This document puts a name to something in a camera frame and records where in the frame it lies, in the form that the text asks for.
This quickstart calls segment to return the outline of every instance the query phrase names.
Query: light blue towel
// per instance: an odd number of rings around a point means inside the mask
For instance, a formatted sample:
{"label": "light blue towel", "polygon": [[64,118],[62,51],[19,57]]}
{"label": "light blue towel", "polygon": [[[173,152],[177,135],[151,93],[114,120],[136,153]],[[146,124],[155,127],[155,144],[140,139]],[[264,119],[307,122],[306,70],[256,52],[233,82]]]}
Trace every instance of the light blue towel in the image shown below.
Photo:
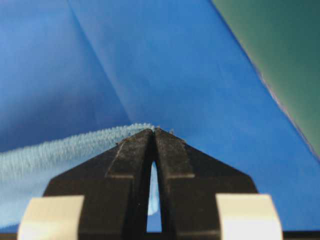
{"label": "light blue towel", "polygon": [[[50,179],[114,147],[151,124],[133,124],[70,136],[0,154],[0,228],[20,222],[32,197],[40,197]],[[148,214],[158,210],[158,180],[152,165]]]}

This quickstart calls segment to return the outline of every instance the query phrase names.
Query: green surface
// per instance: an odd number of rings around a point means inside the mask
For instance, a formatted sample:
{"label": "green surface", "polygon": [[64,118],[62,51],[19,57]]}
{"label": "green surface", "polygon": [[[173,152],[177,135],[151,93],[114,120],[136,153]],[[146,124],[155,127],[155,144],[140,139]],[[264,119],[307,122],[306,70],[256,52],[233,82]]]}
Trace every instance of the green surface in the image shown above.
{"label": "green surface", "polygon": [[320,156],[320,0],[212,0]]}

